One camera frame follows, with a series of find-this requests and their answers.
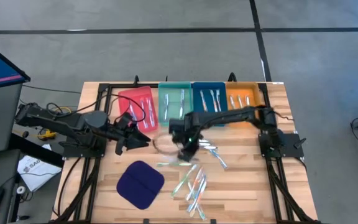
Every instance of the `navy blue cloth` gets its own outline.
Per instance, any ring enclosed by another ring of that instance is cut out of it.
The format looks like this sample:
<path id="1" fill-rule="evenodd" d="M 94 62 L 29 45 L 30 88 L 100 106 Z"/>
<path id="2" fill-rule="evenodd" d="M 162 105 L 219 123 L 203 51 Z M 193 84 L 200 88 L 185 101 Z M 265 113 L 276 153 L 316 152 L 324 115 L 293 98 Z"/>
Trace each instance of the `navy blue cloth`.
<path id="1" fill-rule="evenodd" d="M 117 192 L 138 209 L 148 208 L 162 186 L 164 176 L 143 161 L 132 163 L 117 183 Z"/>

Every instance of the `teal tray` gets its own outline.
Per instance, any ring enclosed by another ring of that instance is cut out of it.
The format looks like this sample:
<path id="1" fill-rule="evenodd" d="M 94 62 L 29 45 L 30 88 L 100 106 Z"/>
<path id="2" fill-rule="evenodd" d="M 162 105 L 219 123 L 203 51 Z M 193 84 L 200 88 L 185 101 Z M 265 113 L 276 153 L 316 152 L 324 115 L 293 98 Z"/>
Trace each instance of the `teal tray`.
<path id="1" fill-rule="evenodd" d="M 170 118 L 180 118 L 180 94 L 185 90 L 183 114 L 193 111 L 193 96 L 190 82 L 163 82 L 158 84 L 158 121 L 168 126 Z M 169 96 L 167 120 L 165 120 L 165 94 Z"/>

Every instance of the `gray floor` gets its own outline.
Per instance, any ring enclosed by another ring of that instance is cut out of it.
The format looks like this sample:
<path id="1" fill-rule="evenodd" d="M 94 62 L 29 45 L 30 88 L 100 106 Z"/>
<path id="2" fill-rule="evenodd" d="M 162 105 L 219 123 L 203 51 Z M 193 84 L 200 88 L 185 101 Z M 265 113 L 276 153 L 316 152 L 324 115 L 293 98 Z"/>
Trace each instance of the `gray floor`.
<path id="1" fill-rule="evenodd" d="M 358 27 L 358 1 L 257 0 L 262 28 Z M 1 29 L 253 27 L 248 0 L 0 0 Z M 319 219 L 358 223 L 357 33 L 264 34 L 273 81 L 285 82 Z M 33 86 L 80 91 L 84 81 L 264 80 L 254 33 L 0 35 L 0 51 Z M 22 100 L 76 105 L 79 96 L 24 88 Z M 58 177 L 21 205 L 46 222 Z"/>

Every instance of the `orange tray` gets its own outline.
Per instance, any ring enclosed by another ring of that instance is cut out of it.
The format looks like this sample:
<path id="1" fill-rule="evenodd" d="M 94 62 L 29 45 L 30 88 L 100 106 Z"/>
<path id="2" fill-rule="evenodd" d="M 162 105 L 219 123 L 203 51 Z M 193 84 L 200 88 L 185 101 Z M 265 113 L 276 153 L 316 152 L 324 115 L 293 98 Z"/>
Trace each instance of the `orange tray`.
<path id="1" fill-rule="evenodd" d="M 226 97 L 227 97 L 227 108 L 233 110 L 233 107 L 230 103 L 230 95 L 233 96 L 234 105 L 236 109 L 240 108 L 240 103 L 238 100 L 238 95 L 241 96 L 242 106 L 247 106 L 246 96 L 249 98 L 250 106 L 261 105 L 259 87 L 258 83 L 255 82 L 226 82 Z M 238 122 L 227 124 L 229 127 L 251 127 L 252 124 L 248 122 Z"/>

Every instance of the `wooden table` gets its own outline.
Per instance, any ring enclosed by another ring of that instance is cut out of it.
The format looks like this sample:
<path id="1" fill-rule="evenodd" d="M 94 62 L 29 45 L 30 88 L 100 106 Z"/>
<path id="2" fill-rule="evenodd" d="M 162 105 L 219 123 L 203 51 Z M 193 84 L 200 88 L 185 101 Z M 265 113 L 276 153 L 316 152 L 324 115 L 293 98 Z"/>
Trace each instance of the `wooden table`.
<path id="1" fill-rule="evenodd" d="M 98 86 L 98 82 L 84 83 L 79 108 L 95 101 Z M 271 106 L 275 111 L 291 118 L 291 109 L 284 84 L 267 83 L 267 88 Z M 115 89 L 113 93 L 116 94 L 122 90 L 122 88 Z M 152 88 L 152 91 L 157 110 L 158 90 Z M 118 104 L 113 104 L 111 109 L 110 120 L 113 120 L 119 116 Z M 277 118 L 277 121 L 278 127 L 285 133 L 294 132 L 295 125 L 292 121 L 281 118 Z M 167 128 L 159 128 L 147 135 L 153 138 L 158 133 L 167 133 Z M 208 218 L 206 223 L 209 223 L 210 219 L 217 219 L 218 223 L 275 223 L 266 163 L 260 155 L 258 133 L 259 131 L 251 125 L 248 128 L 215 127 L 203 131 L 205 138 L 219 147 L 219 155 L 228 165 L 228 169 L 223 170 L 218 160 L 212 155 L 203 151 L 199 151 L 197 155 L 208 175 L 207 188 L 201 200 L 203 210 Z M 159 142 L 167 147 L 170 143 L 168 138 Z M 114 141 L 108 144 L 105 157 L 101 160 L 92 223 L 142 223 L 144 218 L 150 219 L 150 223 L 203 222 L 197 213 L 190 218 L 185 211 L 188 204 L 184 197 L 188 193 L 188 189 L 183 187 L 174 199 L 170 197 L 171 191 L 183 174 L 187 172 L 188 167 L 157 168 L 157 162 L 167 159 L 166 156 L 158 154 L 151 144 L 149 147 L 134 149 L 124 152 L 122 156 L 117 156 L 114 153 L 115 144 Z M 76 165 L 68 178 L 62 198 L 62 211 L 78 192 L 83 160 Z M 116 190 L 116 184 L 122 173 L 131 163 L 138 160 L 148 163 L 165 177 L 165 184 L 161 192 L 146 210 L 135 208 Z M 63 180 L 74 161 L 75 159 L 70 159 L 65 162 L 59 189 L 61 189 Z M 317 219 L 305 168 L 294 158 L 284 158 L 283 163 L 290 193 L 307 215 Z M 57 193 L 55 208 L 57 208 L 59 193 L 60 191 Z M 279 199 L 282 217 L 286 219 L 281 193 L 279 193 Z M 88 194 L 83 200 L 81 218 L 85 218 L 87 203 Z"/>

